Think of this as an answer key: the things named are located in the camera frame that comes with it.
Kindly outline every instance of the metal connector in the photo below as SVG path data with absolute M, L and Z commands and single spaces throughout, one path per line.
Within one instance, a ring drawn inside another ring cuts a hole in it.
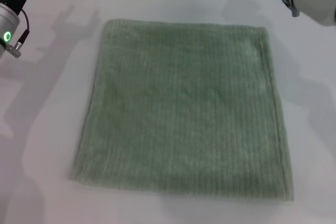
M 21 44 L 20 42 L 17 42 L 17 43 L 15 44 L 15 49 L 16 49 L 16 50 L 20 50 L 21 47 L 22 47 L 22 44 Z
M 6 50 L 15 58 L 19 58 L 21 56 L 21 52 L 10 44 L 7 45 Z
M 288 6 L 288 9 L 291 10 L 293 18 L 296 18 L 296 17 L 300 16 L 299 10 L 297 10 L 295 7 L 293 7 L 293 6 L 290 5 L 290 6 Z

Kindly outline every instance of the white table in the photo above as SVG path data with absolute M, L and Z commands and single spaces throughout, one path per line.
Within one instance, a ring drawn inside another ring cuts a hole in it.
M 23 56 L 0 60 L 0 223 L 336 223 L 336 30 L 278 0 L 28 0 Z M 294 202 L 169 197 L 69 179 L 112 18 L 266 26 Z M 25 28 L 24 19 L 16 38 Z

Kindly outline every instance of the green towel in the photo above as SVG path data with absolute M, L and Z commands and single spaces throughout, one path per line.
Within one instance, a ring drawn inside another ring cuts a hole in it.
M 72 175 L 93 186 L 292 200 L 266 29 L 109 21 Z

